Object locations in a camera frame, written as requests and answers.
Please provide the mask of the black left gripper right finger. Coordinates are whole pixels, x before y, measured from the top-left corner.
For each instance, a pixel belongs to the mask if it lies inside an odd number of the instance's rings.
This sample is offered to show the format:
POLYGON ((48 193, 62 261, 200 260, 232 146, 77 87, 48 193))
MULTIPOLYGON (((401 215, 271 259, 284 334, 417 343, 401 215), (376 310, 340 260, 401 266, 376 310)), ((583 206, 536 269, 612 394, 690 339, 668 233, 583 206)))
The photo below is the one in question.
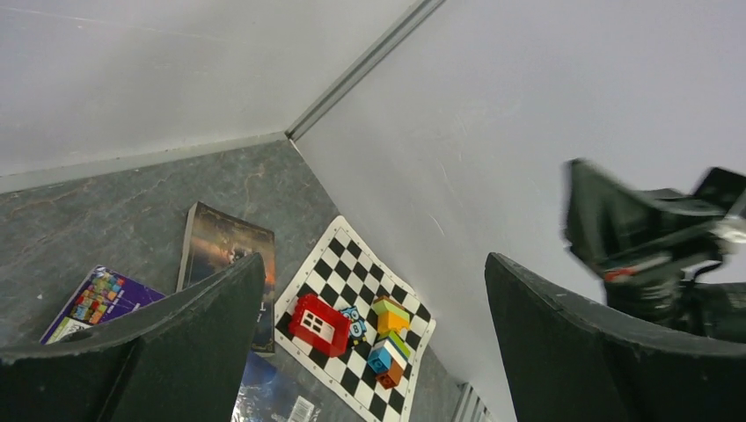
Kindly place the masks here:
POLYGON ((500 253, 485 282, 518 420, 744 420, 744 345, 628 316, 500 253))

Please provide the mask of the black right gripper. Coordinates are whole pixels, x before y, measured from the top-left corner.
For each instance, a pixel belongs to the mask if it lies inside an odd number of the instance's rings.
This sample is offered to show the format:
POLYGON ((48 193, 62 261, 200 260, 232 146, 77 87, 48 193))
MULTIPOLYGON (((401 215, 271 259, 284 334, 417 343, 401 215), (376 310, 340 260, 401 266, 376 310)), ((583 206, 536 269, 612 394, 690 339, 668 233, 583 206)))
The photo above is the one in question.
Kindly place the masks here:
MULTIPOLYGON (((723 211, 745 207, 745 176, 723 167, 710 167, 693 195, 636 190, 582 158, 567 162, 566 175, 569 250, 600 277, 688 266, 710 244, 709 232, 723 211)), ((692 273, 644 283, 605 281, 606 304, 672 330, 743 344, 745 284, 697 282, 723 264, 715 252, 710 264, 692 273)))

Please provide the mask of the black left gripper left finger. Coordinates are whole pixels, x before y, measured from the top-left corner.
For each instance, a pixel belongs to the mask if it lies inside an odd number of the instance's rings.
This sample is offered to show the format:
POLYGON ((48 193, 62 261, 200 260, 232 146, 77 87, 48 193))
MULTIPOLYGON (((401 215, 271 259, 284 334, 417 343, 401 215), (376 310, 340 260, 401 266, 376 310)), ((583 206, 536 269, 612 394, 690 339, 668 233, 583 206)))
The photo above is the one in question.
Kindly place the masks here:
POLYGON ((264 284, 253 254, 58 342, 3 348, 2 420, 230 420, 264 284))

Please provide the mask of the blue cover paperback book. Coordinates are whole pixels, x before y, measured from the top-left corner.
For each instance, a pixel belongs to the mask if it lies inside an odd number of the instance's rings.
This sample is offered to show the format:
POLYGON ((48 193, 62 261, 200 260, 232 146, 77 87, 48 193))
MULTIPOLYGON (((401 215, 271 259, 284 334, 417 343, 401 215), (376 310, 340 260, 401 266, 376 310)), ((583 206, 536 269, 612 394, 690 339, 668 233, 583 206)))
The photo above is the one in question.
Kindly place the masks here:
POLYGON ((320 399, 269 361, 249 352, 231 421, 319 421, 320 399))

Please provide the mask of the purple paperback book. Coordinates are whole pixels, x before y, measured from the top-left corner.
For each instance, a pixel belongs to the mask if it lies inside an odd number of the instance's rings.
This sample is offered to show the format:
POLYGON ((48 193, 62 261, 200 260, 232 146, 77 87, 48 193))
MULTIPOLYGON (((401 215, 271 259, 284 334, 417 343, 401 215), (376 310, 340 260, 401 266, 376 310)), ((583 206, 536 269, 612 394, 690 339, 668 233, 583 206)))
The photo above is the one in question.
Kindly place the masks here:
POLYGON ((123 317, 164 298, 164 294, 121 273, 95 266, 48 326, 40 343, 60 341, 75 331, 123 317))

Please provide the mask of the dark orange paperback book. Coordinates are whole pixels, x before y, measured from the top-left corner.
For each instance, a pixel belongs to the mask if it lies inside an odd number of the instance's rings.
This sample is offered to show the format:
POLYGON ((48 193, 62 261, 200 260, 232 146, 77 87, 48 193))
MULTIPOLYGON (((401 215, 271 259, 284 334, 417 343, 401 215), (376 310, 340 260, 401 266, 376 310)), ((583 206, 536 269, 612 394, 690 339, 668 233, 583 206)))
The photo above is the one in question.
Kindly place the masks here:
POLYGON ((176 290, 191 287, 235 261, 258 253, 265 268, 262 303, 251 350, 262 357, 275 353, 275 235, 197 201, 189 209, 176 290))

